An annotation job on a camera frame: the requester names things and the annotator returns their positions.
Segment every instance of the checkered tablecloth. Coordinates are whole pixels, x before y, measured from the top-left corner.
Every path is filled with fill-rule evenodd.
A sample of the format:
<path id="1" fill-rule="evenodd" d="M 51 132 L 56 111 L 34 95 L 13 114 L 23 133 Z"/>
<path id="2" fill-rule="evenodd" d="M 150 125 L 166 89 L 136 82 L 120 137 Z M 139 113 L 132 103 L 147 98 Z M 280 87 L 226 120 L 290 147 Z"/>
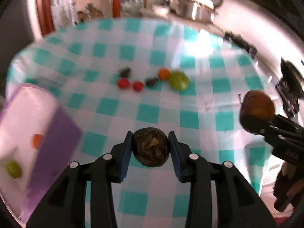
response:
<path id="1" fill-rule="evenodd" d="M 116 87 L 118 70 L 132 80 L 154 77 L 160 67 L 182 69 L 187 90 L 168 83 L 136 93 Z M 157 127 L 208 161 L 232 161 L 257 192 L 271 148 L 239 124 L 248 90 L 278 96 L 248 55 L 202 30 L 164 21 L 119 19 L 80 24 L 53 33 L 21 51 L 7 78 L 7 98 L 19 83 L 52 92 L 83 130 L 73 160 L 94 161 L 121 143 L 127 131 Z M 190 184 L 181 184 L 169 158 L 162 167 L 143 167 L 131 157 L 127 177 L 113 184 L 120 228 L 184 227 Z M 86 206 L 89 227 L 89 205 Z"/>

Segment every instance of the brown round fruit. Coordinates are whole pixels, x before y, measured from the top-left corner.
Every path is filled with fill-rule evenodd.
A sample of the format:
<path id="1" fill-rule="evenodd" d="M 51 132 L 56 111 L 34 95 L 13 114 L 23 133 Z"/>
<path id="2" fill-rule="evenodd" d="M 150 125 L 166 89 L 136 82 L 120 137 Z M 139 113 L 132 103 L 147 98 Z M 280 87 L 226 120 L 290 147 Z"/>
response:
<path id="1" fill-rule="evenodd" d="M 142 165 L 157 167 L 169 157 L 169 141 L 163 131 L 157 128 L 142 128 L 134 133 L 132 150 Z"/>
<path id="2" fill-rule="evenodd" d="M 268 95 L 259 90 L 251 90 L 244 97 L 240 110 L 240 123 L 249 133 L 257 133 L 248 128 L 247 124 L 250 124 L 250 121 L 244 120 L 244 115 L 255 116 L 261 120 L 272 122 L 275 117 L 275 106 Z"/>

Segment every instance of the small dark rock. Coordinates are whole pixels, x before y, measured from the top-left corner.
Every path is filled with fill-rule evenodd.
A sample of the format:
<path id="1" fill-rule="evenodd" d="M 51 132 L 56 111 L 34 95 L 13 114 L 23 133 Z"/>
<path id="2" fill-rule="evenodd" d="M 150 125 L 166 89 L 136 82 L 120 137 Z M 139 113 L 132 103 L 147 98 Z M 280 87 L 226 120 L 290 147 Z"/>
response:
<path id="1" fill-rule="evenodd" d="M 146 79 L 146 86 L 147 87 L 156 87 L 157 82 L 159 82 L 159 78 Z"/>
<path id="2" fill-rule="evenodd" d="M 169 157 L 169 140 L 160 129 L 142 128 L 134 133 L 132 150 L 142 165 L 162 166 Z"/>
<path id="3" fill-rule="evenodd" d="M 127 67 L 127 68 L 124 68 L 124 69 L 122 69 L 122 70 L 119 71 L 119 76 L 121 78 L 129 78 L 130 75 L 131 75 L 131 73 L 132 73 L 132 69 L 130 69 L 129 67 Z"/>

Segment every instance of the green grape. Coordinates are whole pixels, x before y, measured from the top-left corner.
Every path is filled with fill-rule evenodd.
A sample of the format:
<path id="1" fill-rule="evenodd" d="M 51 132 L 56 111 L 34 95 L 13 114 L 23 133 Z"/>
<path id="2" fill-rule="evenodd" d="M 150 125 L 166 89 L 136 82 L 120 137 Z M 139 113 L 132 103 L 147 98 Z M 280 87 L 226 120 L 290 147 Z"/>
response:
<path id="1" fill-rule="evenodd" d="M 22 169 L 14 160 L 11 160 L 6 164 L 6 171 L 14 179 L 22 176 Z"/>
<path id="2" fill-rule="evenodd" d="M 189 78 L 180 71 L 171 72 L 169 76 L 169 84 L 174 90 L 183 91 L 189 87 Z"/>

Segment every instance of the screw head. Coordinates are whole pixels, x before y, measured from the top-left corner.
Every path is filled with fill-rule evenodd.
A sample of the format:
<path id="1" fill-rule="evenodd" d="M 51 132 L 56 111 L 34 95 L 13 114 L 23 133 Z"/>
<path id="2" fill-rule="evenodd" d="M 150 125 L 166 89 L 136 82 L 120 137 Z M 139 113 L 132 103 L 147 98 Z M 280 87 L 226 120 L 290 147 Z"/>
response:
<path id="1" fill-rule="evenodd" d="M 72 168 L 72 169 L 76 168 L 77 166 L 78 166 L 78 162 L 76 162 L 76 161 L 73 161 L 70 163 L 70 168 Z"/>
<path id="2" fill-rule="evenodd" d="M 286 140 L 285 137 L 281 136 L 281 135 L 278 135 L 278 137 L 281 139 L 281 140 Z"/>
<path id="3" fill-rule="evenodd" d="M 225 161 L 224 166 L 227 167 L 227 168 L 232 168 L 233 164 L 230 161 Z"/>
<path id="4" fill-rule="evenodd" d="M 105 154 L 105 155 L 103 155 L 103 159 L 104 160 L 110 160 L 111 158 L 113 158 L 112 154 Z"/>
<path id="5" fill-rule="evenodd" d="M 190 154 L 189 158 L 192 160 L 197 160 L 199 158 L 199 156 L 197 154 Z"/>

